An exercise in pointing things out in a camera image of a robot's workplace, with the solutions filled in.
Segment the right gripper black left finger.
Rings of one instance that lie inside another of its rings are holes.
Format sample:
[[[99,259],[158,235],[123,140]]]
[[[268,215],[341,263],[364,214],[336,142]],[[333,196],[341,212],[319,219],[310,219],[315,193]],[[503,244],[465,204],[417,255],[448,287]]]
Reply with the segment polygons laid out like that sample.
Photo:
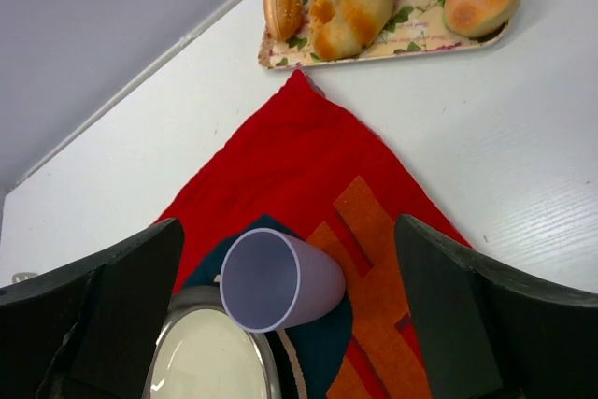
[[[2,288],[2,397],[142,397],[183,245],[160,221]]]

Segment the round bread roll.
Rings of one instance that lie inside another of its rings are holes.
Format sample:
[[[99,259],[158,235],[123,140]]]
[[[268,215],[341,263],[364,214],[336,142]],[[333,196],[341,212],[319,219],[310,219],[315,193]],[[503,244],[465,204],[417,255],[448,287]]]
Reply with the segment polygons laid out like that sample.
[[[446,0],[443,20],[455,35],[480,38],[509,21],[521,0]]]

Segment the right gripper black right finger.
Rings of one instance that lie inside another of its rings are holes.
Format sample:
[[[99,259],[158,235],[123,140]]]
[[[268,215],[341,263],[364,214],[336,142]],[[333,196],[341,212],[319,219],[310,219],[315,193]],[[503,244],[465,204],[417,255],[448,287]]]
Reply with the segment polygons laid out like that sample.
[[[394,241],[434,398],[596,397],[596,294],[503,264],[410,215]]]

